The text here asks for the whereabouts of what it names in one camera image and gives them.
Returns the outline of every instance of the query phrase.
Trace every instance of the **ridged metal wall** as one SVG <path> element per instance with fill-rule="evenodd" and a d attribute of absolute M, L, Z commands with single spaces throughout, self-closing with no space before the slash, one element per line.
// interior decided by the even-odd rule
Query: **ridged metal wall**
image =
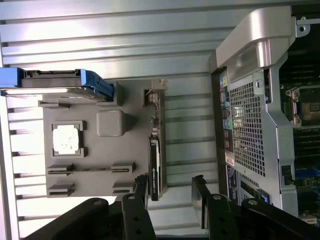
<path fill-rule="evenodd" d="M 157 234 L 201 234 L 191 206 L 191 177 L 204 175 L 218 192 L 208 58 L 254 9 L 303 2 L 309 1 L 4 1 L 0 60 L 25 70 L 84 68 L 105 79 L 168 79 L 169 189 L 159 202 L 149 202 L 149 214 Z M 7 161 L 1 170 L 8 173 L 8 198 L 16 198 L 8 209 L 12 239 L 18 239 L 87 198 L 46 198 L 42 109 L 33 98 L 8 98 L 7 115 L 5 104 L 1 97 L 1 129 L 7 131 L 2 139 L 10 138 L 11 145 L 3 146 Z"/>

